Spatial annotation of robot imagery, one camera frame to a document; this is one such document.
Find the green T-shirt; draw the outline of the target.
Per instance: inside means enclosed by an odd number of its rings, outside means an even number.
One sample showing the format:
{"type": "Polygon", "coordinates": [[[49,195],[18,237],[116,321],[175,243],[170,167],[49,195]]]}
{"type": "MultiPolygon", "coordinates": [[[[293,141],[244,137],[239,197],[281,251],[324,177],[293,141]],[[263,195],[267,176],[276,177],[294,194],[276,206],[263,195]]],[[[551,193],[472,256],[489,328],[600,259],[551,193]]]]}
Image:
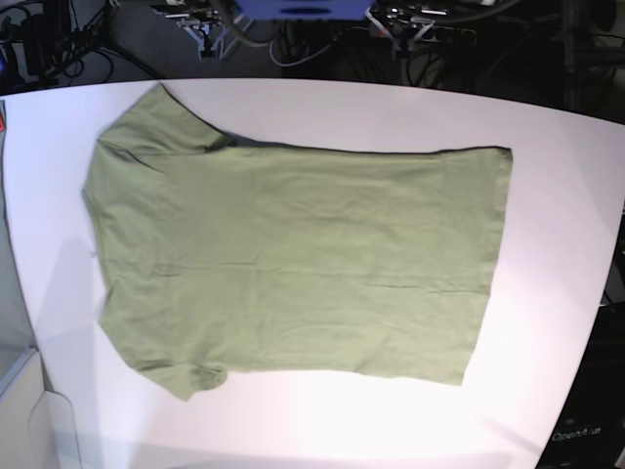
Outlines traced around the green T-shirt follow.
{"type": "Polygon", "coordinates": [[[490,296],[509,149],[240,144],[156,86],[84,186],[121,359],[187,400],[231,371],[457,385],[490,296]]]}

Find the black power strip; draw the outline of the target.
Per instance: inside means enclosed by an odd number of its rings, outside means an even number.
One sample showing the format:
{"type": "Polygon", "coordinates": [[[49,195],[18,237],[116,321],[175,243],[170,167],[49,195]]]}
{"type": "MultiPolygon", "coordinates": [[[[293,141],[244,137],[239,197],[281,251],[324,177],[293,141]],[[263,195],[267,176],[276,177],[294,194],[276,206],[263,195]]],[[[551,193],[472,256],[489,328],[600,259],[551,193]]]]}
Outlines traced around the black power strip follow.
{"type": "Polygon", "coordinates": [[[417,43],[475,45],[478,34],[467,28],[441,25],[426,26],[422,23],[371,22],[368,26],[375,38],[389,39],[397,47],[414,46],[417,43]]]}

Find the blue box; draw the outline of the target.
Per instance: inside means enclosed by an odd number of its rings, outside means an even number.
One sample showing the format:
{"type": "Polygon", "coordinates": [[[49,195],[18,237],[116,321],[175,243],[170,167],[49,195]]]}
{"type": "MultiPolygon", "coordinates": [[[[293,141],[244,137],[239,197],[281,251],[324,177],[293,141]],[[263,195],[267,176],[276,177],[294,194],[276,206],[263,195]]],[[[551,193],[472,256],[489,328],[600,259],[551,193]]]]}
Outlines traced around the blue box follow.
{"type": "Polygon", "coordinates": [[[237,0],[240,11],[252,20],[358,21],[373,0],[237,0]]]}

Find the black OpenArm case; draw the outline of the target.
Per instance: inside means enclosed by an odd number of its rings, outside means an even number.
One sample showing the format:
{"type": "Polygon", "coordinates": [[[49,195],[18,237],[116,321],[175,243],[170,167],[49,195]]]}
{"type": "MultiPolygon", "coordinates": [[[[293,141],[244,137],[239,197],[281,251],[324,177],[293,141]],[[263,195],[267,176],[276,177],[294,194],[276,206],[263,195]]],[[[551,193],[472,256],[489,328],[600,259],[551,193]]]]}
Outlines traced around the black OpenArm case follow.
{"type": "Polygon", "coordinates": [[[624,305],[602,306],[539,468],[624,466],[624,305]]]}

